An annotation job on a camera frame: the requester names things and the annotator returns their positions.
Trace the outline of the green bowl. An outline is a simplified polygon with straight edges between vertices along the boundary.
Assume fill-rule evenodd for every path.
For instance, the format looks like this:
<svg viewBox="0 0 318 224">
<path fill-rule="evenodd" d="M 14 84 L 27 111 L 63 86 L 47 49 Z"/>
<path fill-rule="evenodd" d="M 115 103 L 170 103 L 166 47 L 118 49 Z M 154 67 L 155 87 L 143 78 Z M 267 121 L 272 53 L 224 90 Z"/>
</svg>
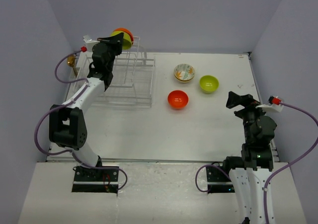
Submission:
<svg viewBox="0 0 318 224">
<path fill-rule="evenodd" d="M 113 31 L 111 33 L 111 36 L 115 36 L 115 35 L 118 35 L 120 33 L 123 33 L 122 49 L 129 50 L 132 47 L 133 42 L 132 42 L 131 37 L 128 33 L 124 32 L 124 31 Z"/>
<path fill-rule="evenodd" d="M 199 85 L 204 93 L 210 94 L 219 88 L 219 81 L 212 75 L 204 75 L 200 78 Z"/>
</svg>

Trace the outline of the orange bowl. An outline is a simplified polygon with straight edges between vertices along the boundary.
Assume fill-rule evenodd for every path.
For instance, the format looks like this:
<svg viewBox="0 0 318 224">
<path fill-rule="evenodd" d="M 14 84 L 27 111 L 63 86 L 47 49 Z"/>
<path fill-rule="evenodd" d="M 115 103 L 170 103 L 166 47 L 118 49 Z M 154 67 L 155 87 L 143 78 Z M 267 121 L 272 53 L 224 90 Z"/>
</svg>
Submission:
<svg viewBox="0 0 318 224">
<path fill-rule="evenodd" d="M 183 109 L 189 102 L 189 97 L 186 92 L 182 90 L 173 90 L 167 96 L 167 102 L 172 109 Z"/>
<path fill-rule="evenodd" d="M 134 43 L 134 37 L 133 37 L 133 34 L 130 30 L 128 30 L 127 28 L 123 28 L 123 27 L 120 27 L 120 28 L 116 28 L 114 31 L 124 31 L 126 33 L 128 33 L 131 37 L 131 40 L 132 42 Z"/>
</svg>

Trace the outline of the blue yellow patterned bowl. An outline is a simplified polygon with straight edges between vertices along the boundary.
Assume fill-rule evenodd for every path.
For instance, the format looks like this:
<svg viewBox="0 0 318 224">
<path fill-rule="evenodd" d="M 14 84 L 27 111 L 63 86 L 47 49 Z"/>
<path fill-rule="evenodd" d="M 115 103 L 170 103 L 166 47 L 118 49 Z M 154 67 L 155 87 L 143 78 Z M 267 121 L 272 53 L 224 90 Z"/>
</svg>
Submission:
<svg viewBox="0 0 318 224">
<path fill-rule="evenodd" d="M 179 79 L 175 76 L 176 80 L 179 82 L 179 83 L 189 83 L 191 82 L 195 77 L 191 77 L 190 79 L 187 79 L 187 80 L 183 80 L 183 79 Z"/>
</svg>

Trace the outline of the white floral patterned bowl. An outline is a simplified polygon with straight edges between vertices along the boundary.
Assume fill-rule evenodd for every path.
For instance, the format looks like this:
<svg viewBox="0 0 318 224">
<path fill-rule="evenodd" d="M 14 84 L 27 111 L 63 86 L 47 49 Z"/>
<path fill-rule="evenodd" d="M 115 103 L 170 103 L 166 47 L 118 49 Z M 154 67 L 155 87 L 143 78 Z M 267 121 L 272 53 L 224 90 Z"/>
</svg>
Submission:
<svg viewBox="0 0 318 224">
<path fill-rule="evenodd" d="M 179 79 L 187 80 L 195 77 L 195 68 L 189 64 L 179 64 L 174 68 L 173 74 Z"/>
</svg>

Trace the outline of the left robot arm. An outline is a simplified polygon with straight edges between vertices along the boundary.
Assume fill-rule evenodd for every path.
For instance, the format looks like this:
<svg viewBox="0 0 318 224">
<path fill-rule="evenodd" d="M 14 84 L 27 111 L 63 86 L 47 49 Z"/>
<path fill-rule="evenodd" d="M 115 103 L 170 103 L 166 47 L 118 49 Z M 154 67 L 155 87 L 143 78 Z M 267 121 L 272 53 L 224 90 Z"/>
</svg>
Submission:
<svg viewBox="0 0 318 224">
<path fill-rule="evenodd" d="M 87 144 L 84 115 L 93 101 L 107 90 L 113 79 L 115 58 L 122 53 L 124 32 L 106 38 L 89 40 L 81 52 L 91 52 L 87 77 L 82 87 L 62 105 L 53 105 L 49 111 L 49 139 L 84 168 L 93 181 L 103 176 L 104 166 L 100 157 Z"/>
</svg>

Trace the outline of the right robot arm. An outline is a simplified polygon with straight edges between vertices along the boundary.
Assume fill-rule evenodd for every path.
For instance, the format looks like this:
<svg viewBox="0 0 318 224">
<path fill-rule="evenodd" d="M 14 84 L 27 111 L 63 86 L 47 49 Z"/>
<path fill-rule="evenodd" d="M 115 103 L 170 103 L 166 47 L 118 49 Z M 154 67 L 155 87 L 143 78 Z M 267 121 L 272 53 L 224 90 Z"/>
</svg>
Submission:
<svg viewBox="0 0 318 224">
<path fill-rule="evenodd" d="M 228 156 L 223 161 L 222 176 L 232 181 L 243 224 L 274 224 L 271 183 L 273 154 L 270 143 L 277 127 L 252 95 L 228 93 L 226 107 L 243 109 L 234 112 L 242 119 L 245 142 L 241 156 Z"/>
</svg>

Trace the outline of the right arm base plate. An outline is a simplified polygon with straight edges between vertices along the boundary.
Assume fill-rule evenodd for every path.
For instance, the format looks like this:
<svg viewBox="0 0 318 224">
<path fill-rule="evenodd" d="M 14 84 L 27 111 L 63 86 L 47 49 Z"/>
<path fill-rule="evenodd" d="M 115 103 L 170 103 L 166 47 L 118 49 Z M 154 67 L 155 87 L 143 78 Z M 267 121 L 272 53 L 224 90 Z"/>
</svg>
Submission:
<svg viewBox="0 0 318 224">
<path fill-rule="evenodd" d="M 234 193 L 232 182 L 218 169 L 206 167 L 207 188 L 210 193 Z"/>
</svg>

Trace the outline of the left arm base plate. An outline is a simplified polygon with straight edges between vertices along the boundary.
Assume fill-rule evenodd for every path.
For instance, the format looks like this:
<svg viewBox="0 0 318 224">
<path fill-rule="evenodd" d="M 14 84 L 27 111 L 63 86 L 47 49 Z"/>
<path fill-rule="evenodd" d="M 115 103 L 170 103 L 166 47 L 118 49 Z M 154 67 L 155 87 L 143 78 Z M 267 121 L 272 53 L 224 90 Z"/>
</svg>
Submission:
<svg viewBox="0 0 318 224">
<path fill-rule="evenodd" d="M 73 193 L 118 193 L 117 167 L 99 170 L 75 166 L 73 171 Z"/>
</svg>

